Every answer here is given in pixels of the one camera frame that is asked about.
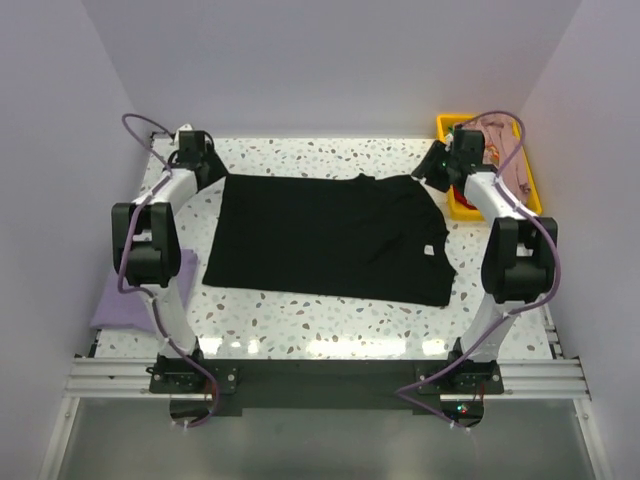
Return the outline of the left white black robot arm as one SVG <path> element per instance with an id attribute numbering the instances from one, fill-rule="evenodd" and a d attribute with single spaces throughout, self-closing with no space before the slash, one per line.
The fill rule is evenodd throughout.
<path id="1" fill-rule="evenodd" d="M 189 357 L 173 367 L 173 382 L 185 392 L 196 392 L 206 383 L 207 368 L 196 361 L 198 340 L 179 294 L 182 254 L 175 214 L 228 171 L 208 132 L 185 124 L 173 143 L 158 181 L 135 200 L 112 207 L 113 265 L 118 291 L 143 299 L 159 339 L 159 355 Z"/>

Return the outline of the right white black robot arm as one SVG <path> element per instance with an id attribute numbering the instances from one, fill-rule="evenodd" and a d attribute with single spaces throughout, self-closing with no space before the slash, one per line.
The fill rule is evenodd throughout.
<path id="1" fill-rule="evenodd" d="M 517 317 L 553 298 L 561 278 L 557 222 L 520 202 L 498 169 L 484 162 L 484 150 L 482 132 L 458 126 L 445 141 L 432 144 L 413 172 L 442 192 L 460 190 L 490 226 L 481 265 L 485 294 L 456 341 L 460 356 L 445 369 L 448 386 L 459 393 L 480 382 L 476 363 L 495 361 Z"/>

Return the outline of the black t shirt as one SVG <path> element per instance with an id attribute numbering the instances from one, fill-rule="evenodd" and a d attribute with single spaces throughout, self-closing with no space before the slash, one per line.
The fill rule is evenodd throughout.
<path id="1" fill-rule="evenodd" d="M 225 180 L 203 282 L 445 307 L 444 216 L 408 175 Z"/>

